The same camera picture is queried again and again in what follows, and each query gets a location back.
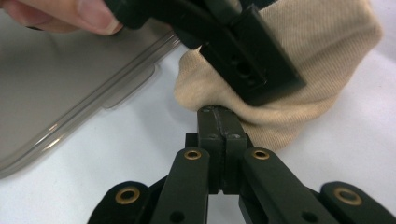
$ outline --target white surface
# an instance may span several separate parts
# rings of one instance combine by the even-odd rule
[[[386,36],[361,64],[336,105],[308,123],[279,157],[308,187],[340,180],[355,185],[396,215],[396,2],[372,1]],[[114,110],[99,111],[55,150],[0,180],[0,223],[86,223],[114,185],[151,185],[169,172],[195,113],[173,98],[177,58]],[[209,224],[244,223],[237,198],[214,196]]]

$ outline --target brass grommet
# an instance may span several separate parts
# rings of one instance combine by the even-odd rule
[[[137,187],[128,186],[123,189],[120,189],[119,192],[117,192],[116,202],[119,204],[134,203],[139,198],[139,196],[140,196],[140,190]]]
[[[201,154],[201,152],[198,151],[198,150],[189,150],[189,151],[187,151],[187,152],[184,153],[184,157],[185,157],[187,160],[190,160],[190,161],[198,160],[198,159],[201,158],[201,156],[202,156],[202,154]]]
[[[350,189],[342,187],[336,188],[334,190],[334,195],[338,200],[349,205],[358,206],[363,203],[361,196]]]
[[[259,150],[259,149],[258,150],[254,150],[252,155],[253,155],[254,158],[256,158],[258,160],[262,160],[262,161],[267,160],[267,159],[270,158],[270,154],[266,153],[263,150]]]

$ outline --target beige fabric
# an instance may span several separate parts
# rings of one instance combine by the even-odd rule
[[[197,51],[180,60],[177,101],[190,110],[223,105],[243,121],[256,147],[276,150],[335,102],[382,30],[367,0],[279,0],[261,11],[307,85],[260,107],[240,100]]]

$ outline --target transparent plastic lid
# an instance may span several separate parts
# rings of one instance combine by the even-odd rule
[[[154,72],[178,41],[150,21],[113,36],[49,34],[0,12],[0,178],[35,160]]]

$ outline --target black bracket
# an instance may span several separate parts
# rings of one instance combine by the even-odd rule
[[[250,105],[263,105],[304,82],[257,7],[274,0],[105,0],[125,26],[149,18],[170,24],[179,39],[200,53]]]
[[[251,145],[237,116],[219,106],[198,111],[198,133],[169,175],[151,187],[125,182],[111,189],[89,224],[205,224],[209,194],[239,195],[248,224],[396,224],[396,218],[360,189],[342,182],[320,193],[305,187],[277,155]]]

